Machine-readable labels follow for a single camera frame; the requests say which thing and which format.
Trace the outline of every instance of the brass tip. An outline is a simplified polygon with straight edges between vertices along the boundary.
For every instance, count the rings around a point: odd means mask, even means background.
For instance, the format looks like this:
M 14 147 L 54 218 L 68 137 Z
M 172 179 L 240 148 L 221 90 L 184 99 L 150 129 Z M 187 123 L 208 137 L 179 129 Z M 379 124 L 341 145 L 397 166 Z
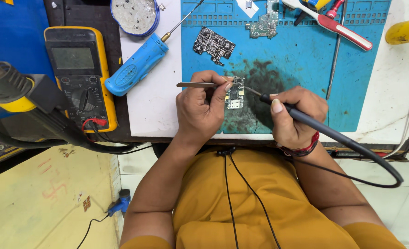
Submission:
M 166 42 L 166 40 L 171 37 L 171 33 L 167 32 L 163 37 L 162 37 L 162 42 Z

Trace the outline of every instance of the black circuit board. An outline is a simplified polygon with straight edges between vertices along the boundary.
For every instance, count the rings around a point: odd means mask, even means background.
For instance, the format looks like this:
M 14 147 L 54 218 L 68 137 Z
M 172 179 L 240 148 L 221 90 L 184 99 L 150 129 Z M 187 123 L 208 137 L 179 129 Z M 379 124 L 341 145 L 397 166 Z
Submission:
M 233 85 L 226 93 L 226 107 L 230 110 L 241 109 L 244 104 L 244 77 L 232 76 L 234 78 Z
M 203 52 L 210 54 L 211 60 L 221 66 L 224 66 L 224 64 L 220 62 L 220 58 L 229 59 L 234 48 L 234 43 L 207 27 L 201 27 L 193 47 L 197 54 L 202 54 Z

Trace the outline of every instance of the red handle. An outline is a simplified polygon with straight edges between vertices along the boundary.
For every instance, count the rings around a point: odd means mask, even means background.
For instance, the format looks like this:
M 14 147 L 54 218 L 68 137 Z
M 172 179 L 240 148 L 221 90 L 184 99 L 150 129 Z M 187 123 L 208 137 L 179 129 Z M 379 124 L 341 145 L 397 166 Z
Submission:
M 356 32 L 346 28 L 345 26 L 339 24 L 338 22 L 330 19 L 325 15 L 318 15 L 318 23 L 325 29 L 335 32 L 350 40 L 351 42 L 354 42 L 357 46 L 363 48 L 366 51 L 369 51 L 372 48 L 372 42 L 366 40 Z

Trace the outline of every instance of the fingernail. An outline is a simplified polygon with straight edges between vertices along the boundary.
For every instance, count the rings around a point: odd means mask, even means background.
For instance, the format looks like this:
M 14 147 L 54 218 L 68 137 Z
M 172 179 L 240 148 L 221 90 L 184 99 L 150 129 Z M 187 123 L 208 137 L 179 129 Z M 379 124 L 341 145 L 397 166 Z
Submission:
M 231 88 L 231 87 L 232 87 L 232 82 L 229 82 L 224 89 L 227 92 L 229 90 L 229 88 Z
M 283 106 L 280 103 L 279 99 L 274 99 L 272 101 L 271 110 L 272 110 L 273 113 L 279 113 L 279 112 L 283 111 Z

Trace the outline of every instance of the multimeter knob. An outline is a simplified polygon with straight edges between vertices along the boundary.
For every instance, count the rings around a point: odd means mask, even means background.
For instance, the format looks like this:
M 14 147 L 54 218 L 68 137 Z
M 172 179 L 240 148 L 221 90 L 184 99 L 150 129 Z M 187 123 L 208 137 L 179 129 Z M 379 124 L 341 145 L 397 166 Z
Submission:
M 80 111 L 92 111 L 95 106 L 94 93 L 90 89 L 79 89 L 72 94 L 72 103 Z

